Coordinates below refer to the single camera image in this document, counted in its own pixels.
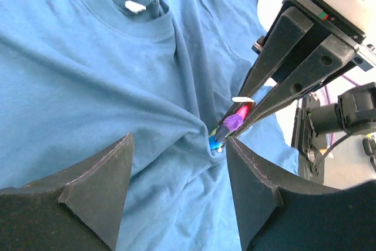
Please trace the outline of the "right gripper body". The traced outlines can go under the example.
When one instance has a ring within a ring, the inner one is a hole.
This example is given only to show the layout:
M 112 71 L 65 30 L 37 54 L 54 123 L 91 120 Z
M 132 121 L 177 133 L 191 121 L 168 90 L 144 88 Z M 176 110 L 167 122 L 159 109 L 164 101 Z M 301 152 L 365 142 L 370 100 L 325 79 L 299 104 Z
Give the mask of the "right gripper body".
M 293 48 L 293 53 L 287 57 L 287 61 L 283 63 L 282 67 L 270 77 L 273 78 L 277 84 L 284 80 L 291 71 L 299 66 L 301 61 L 308 57 L 309 54 L 312 53 L 312 51 L 315 50 L 315 48 L 318 47 L 319 44 L 329 35 L 335 35 L 348 46 L 352 47 L 355 51 L 355 55 L 344 67 L 325 78 L 322 82 L 318 83 L 318 85 L 314 86 L 303 95 L 320 89 L 355 66 L 359 66 L 364 71 L 368 71 L 375 67 L 375 52 L 363 43 L 366 34 L 323 0 L 283 0 L 282 7 L 266 36 L 262 36 L 253 45 L 253 50 L 258 53 L 258 55 L 261 53 L 269 33 L 274 28 L 280 15 L 289 7 L 296 7 L 312 17 L 314 25 Z

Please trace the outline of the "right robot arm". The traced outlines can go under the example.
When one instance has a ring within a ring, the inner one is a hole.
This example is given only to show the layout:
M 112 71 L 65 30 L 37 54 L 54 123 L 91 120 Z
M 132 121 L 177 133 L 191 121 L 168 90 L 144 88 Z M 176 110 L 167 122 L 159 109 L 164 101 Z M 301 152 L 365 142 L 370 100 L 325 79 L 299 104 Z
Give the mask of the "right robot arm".
M 330 154 L 325 136 L 375 131 L 375 83 L 356 86 L 325 106 L 313 96 L 356 66 L 364 71 L 375 67 L 375 48 L 365 38 L 324 0 L 283 0 L 268 33 L 253 45 L 257 60 L 210 134 L 210 147 L 221 150 L 229 137 L 299 101 L 291 141 L 299 152 L 299 173 L 323 183 Z

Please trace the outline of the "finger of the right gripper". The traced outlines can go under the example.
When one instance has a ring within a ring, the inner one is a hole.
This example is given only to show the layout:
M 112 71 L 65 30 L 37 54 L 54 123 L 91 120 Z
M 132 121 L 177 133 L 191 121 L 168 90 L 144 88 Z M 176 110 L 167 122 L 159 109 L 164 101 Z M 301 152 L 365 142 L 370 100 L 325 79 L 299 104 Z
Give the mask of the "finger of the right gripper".
M 313 27 L 313 18 L 296 7 L 287 8 L 279 17 L 246 76 L 239 92 L 240 96 L 251 97 L 266 80 L 282 67 L 293 48 Z
M 252 124 L 286 107 L 325 78 L 344 67 L 355 55 L 352 47 L 329 35 L 282 83 L 257 103 L 232 136 L 238 137 Z

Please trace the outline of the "colourful plush flower brooch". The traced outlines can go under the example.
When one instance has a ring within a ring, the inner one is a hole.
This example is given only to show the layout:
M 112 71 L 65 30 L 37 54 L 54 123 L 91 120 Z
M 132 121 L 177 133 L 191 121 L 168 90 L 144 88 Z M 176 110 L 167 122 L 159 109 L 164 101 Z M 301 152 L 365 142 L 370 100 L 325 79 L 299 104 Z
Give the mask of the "colourful plush flower brooch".
M 226 117 L 217 128 L 209 135 L 209 146 L 211 150 L 222 151 L 226 138 L 238 130 L 246 119 L 247 115 L 256 104 L 252 98 L 238 96 L 232 98 L 233 102 L 241 103 L 241 107 L 234 114 Z

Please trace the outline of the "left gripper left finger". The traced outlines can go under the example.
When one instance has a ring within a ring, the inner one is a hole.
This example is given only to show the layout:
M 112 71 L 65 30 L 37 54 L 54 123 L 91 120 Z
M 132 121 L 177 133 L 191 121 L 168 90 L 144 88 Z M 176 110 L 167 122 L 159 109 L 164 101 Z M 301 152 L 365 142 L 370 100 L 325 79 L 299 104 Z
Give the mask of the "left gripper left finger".
M 53 175 L 1 189 L 1 250 L 115 250 L 134 149 L 128 134 Z

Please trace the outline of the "blue t-shirt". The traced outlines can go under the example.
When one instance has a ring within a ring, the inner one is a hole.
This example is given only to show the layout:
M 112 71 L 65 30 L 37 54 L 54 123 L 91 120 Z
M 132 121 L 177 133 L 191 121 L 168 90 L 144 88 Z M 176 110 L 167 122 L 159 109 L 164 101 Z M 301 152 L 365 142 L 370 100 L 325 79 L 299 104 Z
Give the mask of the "blue t-shirt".
M 209 133 L 256 60 L 257 0 L 1 0 L 1 186 L 131 133 L 118 250 L 240 250 Z

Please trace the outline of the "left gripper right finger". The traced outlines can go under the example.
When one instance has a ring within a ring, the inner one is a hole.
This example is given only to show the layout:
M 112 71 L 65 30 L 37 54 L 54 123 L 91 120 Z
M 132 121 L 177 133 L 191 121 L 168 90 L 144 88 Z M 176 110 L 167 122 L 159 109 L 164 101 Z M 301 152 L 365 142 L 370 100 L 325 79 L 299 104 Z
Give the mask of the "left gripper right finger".
M 262 158 L 236 138 L 226 146 L 243 250 L 374 250 L 375 182 L 340 190 Z

